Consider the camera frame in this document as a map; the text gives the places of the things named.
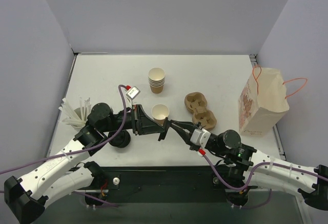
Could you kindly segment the brown paper cup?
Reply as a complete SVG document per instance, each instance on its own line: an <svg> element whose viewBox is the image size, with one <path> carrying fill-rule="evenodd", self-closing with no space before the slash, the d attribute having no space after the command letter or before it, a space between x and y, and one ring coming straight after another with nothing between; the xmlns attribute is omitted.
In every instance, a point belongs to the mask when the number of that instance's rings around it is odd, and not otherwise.
<svg viewBox="0 0 328 224"><path fill-rule="evenodd" d="M170 110L169 108L164 104L157 104L152 107L151 114L153 119L159 123L160 125L163 125L165 122L165 119L169 117Z"/></svg>

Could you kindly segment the black cup lid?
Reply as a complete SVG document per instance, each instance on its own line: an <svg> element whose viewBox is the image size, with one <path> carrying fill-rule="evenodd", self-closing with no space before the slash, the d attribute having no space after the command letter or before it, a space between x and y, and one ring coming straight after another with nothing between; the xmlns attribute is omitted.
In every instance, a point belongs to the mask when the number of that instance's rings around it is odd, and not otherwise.
<svg viewBox="0 0 328 224"><path fill-rule="evenodd" d="M158 125L158 129L160 129L160 132L159 133L161 133L161 132L163 132L163 131L166 131L166 132L168 132L168 130L169 130L169 128L168 129L165 129L164 127L163 127L163 125Z"/></svg>

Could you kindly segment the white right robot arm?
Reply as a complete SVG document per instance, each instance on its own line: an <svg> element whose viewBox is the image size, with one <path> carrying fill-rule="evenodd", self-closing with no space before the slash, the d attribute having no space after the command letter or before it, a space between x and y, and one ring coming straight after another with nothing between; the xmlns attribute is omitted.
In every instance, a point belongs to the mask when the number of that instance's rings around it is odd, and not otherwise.
<svg viewBox="0 0 328 224"><path fill-rule="evenodd" d="M234 130L216 135L200 124L169 119L165 128L176 131L190 150L204 158L226 188L284 191L312 208L327 210L327 166L306 167L275 158L243 144Z"/></svg>

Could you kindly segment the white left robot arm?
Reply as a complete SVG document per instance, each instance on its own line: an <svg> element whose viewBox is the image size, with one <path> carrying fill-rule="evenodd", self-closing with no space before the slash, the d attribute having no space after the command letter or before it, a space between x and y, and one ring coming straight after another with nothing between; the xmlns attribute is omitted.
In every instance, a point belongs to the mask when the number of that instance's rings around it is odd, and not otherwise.
<svg viewBox="0 0 328 224"><path fill-rule="evenodd" d="M106 143L106 132L131 129L137 135L163 133L164 127L133 105L117 114L105 103L96 104L86 125L52 158L28 174L11 176L4 183L4 200L19 223L32 223L46 207L80 188L100 188L107 182L103 169L94 161L85 162L78 170L71 168L85 161Z"/></svg>

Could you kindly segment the stack of black cup lids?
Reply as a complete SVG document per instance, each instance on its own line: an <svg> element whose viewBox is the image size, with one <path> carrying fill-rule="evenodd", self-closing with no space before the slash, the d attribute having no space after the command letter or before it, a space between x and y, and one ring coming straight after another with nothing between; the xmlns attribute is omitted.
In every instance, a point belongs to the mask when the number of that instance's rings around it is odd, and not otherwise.
<svg viewBox="0 0 328 224"><path fill-rule="evenodd" d="M130 141L130 133L126 130L123 130L120 131L111 141L109 141L109 144L113 147L125 148L129 145Z"/></svg>

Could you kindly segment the stack of brown paper cups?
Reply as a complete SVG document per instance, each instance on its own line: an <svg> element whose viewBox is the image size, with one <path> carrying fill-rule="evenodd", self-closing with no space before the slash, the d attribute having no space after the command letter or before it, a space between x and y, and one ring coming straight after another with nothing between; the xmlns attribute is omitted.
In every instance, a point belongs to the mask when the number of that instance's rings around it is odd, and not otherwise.
<svg viewBox="0 0 328 224"><path fill-rule="evenodd" d="M163 91L165 84L165 71L162 68L152 68L148 73L150 89L153 93L159 94Z"/></svg>

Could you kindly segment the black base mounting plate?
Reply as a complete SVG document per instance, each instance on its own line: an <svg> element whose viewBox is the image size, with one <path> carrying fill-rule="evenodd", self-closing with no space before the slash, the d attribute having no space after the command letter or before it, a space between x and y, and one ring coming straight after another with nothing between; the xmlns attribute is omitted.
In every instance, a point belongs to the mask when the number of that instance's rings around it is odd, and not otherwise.
<svg viewBox="0 0 328 224"><path fill-rule="evenodd" d="M248 191L225 187L210 166L103 167L103 179L84 187L111 203L219 203L244 206Z"/></svg>

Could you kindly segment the white cup holding straws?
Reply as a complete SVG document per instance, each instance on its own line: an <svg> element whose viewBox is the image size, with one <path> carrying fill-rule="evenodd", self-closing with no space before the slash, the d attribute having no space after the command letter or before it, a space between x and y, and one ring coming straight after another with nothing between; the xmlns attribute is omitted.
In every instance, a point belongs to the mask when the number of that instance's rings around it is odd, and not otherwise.
<svg viewBox="0 0 328 224"><path fill-rule="evenodd" d="M83 127L85 126L86 121L83 120L82 117L81 117L81 110L80 110L80 108L76 108L74 111L75 111L75 113L77 114L77 116L79 117L79 119L82 120L82 121L84 122L82 125L79 125L79 126L74 126L74 125L72 125L72 127L73 127L74 129L78 130L78 129L81 129L81 128L83 128Z"/></svg>

